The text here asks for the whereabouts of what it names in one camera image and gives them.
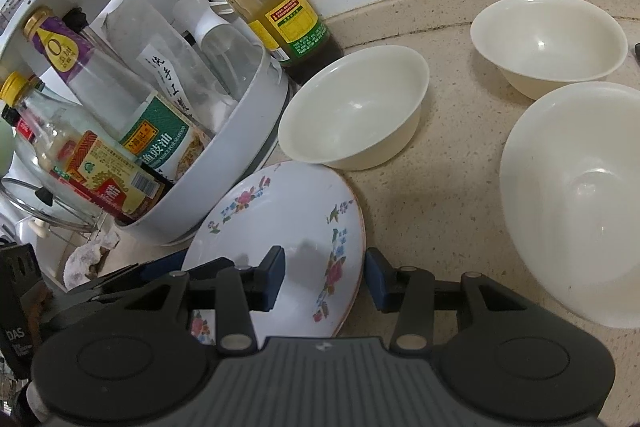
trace bottle label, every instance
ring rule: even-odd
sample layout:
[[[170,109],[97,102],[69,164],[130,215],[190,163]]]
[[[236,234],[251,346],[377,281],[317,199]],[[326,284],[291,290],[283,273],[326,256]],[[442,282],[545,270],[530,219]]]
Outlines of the bottle label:
[[[184,92],[178,73],[172,62],[162,55],[152,44],[148,44],[138,56],[138,62],[153,74],[164,95],[185,115],[196,118],[193,105]]]
[[[27,142],[33,143],[33,141],[35,140],[34,132],[22,118],[20,118],[20,120],[18,121],[18,125],[15,126],[15,130],[16,132],[19,132],[22,136],[24,136]]]
[[[133,115],[120,140],[153,170],[177,182],[204,151],[200,133],[169,102],[153,92]]]
[[[69,84],[89,62],[93,47],[55,16],[40,24],[31,37],[33,47],[44,55],[65,84]]]
[[[130,222],[149,210],[160,198],[162,185],[151,174],[127,160],[87,131],[79,142],[69,141],[50,172],[84,194],[112,216]]]
[[[253,30],[253,32],[258,36],[258,38],[264,44],[264,47],[267,48],[271,55],[279,62],[286,62],[289,60],[289,55],[280,47],[276,39],[274,39],[271,34],[267,31],[262,23],[256,19],[255,21],[248,24],[249,28]]]
[[[266,17],[291,46],[294,57],[303,57],[318,47],[327,32],[307,0],[284,0]]]

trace yellow bottle cap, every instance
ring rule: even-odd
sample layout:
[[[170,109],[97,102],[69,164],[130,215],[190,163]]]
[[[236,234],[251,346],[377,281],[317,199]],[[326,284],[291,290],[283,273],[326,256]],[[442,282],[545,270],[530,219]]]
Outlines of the yellow bottle cap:
[[[0,98],[2,98],[11,107],[14,107],[16,100],[20,98],[24,89],[28,87],[30,87],[29,81],[20,73],[14,71],[4,81],[4,84],[2,84],[2,89],[0,89]]]
[[[31,17],[24,23],[24,28],[22,30],[22,34],[25,38],[30,41],[33,37],[36,30],[40,27],[40,25],[47,19],[53,15],[53,11],[51,8],[47,8],[46,6],[41,6],[38,8]]]

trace green label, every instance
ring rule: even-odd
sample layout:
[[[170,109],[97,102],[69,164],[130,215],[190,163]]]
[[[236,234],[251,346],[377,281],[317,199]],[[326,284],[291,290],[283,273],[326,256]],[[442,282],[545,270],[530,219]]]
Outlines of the green label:
[[[314,49],[316,46],[318,46],[325,35],[326,26],[322,23],[322,21],[318,20],[316,25],[308,34],[306,34],[302,38],[299,38],[295,42],[290,42],[289,46],[291,46],[292,51],[297,57],[302,57],[303,55],[308,54],[308,52]]]
[[[120,143],[153,170],[177,181],[204,150],[195,127],[155,94],[141,110]]]

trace yellow label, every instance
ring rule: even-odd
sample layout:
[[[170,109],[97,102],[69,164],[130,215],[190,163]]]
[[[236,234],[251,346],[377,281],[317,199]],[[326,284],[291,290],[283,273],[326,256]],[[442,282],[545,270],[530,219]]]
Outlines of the yellow label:
[[[108,208],[138,217],[159,195],[153,176],[87,131],[66,162],[64,178],[89,190]]]
[[[70,71],[78,61],[78,45],[69,37],[54,34],[43,28],[38,28],[36,33],[45,44],[45,52],[51,65],[62,73]]]
[[[318,16],[307,0],[285,0],[267,13],[267,19],[288,43],[300,40],[318,22]]]
[[[251,28],[254,33],[258,35],[258,38],[262,41],[264,47],[267,48],[270,52],[276,51],[280,47],[276,42],[276,39],[271,36],[271,34],[267,31],[267,28],[265,28],[259,20],[255,20],[249,23],[249,28]]]
[[[129,139],[123,143],[124,148],[138,156],[146,149],[146,146],[151,143],[151,140],[153,140],[156,135],[158,135],[158,128],[151,125],[148,120],[143,120]]]

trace barcode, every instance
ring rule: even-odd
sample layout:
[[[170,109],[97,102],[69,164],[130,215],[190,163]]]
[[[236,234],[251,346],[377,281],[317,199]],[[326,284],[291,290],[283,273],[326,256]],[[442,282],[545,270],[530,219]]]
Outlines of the barcode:
[[[282,48],[278,48],[277,50],[272,51],[271,56],[279,62],[282,62],[283,60],[289,60],[289,55],[287,55]]]
[[[145,196],[149,198],[153,198],[160,188],[160,184],[150,180],[146,177],[143,172],[136,172],[136,175],[133,176],[133,181],[131,182],[133,188],[137,188],[140,192],[144,192]]]

